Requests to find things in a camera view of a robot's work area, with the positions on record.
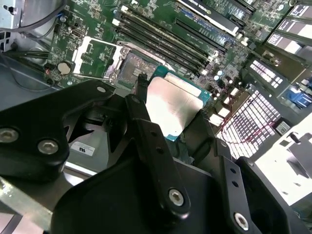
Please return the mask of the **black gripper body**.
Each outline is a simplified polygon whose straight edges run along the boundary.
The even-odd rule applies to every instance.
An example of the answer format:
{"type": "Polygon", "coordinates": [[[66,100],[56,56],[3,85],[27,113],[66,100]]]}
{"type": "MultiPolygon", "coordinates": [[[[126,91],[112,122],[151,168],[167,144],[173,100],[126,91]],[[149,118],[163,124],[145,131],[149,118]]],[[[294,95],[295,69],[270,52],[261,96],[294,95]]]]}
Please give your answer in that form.
{"type": "Polygon", "coordinates": [[[213,178],[179,160],[190,215],[171,223],[161,213],[150,176],[132,157],[71,188],[57,203],[53,234],[230,234],[213,178]]]}

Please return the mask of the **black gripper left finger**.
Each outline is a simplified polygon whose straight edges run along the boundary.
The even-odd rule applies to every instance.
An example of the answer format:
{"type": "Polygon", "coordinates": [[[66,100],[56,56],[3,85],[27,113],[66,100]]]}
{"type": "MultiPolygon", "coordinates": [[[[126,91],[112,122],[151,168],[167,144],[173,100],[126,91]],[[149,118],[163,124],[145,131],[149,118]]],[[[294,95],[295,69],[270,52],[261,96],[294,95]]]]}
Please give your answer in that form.
{"type": "Polygon", "coordinates": [[[88,131],[104,130],[111,157],[107,169],[139,159],[161,213],[186,219],[190,199],[161,129],[148,114],[148,85],[141,75],[135,92],[120,97],[101,81],[86,81],[1,111],[1,175],[54,180],[69,157],[69,143],[88,131]]]}

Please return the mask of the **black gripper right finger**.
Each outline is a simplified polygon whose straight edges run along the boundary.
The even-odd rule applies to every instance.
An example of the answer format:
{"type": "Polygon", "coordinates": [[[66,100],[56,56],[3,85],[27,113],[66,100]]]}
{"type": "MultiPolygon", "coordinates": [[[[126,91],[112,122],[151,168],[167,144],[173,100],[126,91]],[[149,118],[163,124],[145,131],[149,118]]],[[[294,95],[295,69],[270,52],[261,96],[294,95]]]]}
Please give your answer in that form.
{"type": "Polygon", "coordinates": [[[297,216],[255,163],[232,159],[229,146],[213,134],[203,112],[184,130],[194,165],[216,183],[221,220],[230,234],[295,234],[297,216]]]}

